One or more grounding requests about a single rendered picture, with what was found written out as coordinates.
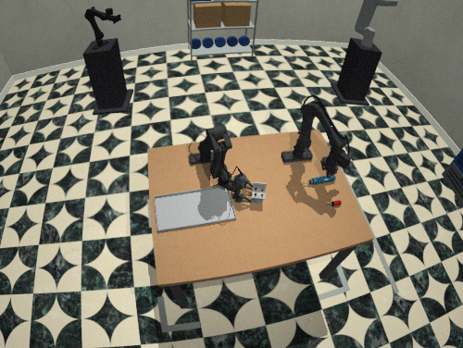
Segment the blue electric screwdriver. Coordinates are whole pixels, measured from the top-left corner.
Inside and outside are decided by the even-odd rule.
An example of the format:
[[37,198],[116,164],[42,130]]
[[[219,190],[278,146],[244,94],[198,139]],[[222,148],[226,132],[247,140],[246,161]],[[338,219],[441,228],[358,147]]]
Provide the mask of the blue electric screwdriver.
[[332,175],[329,179],[326,179],[326,176],[323,176],[323,177],[312,178],[312,180],[309,180],[307,183],[315,185],[315,184],[335,181],[335,179],[336,178],[334,175]]

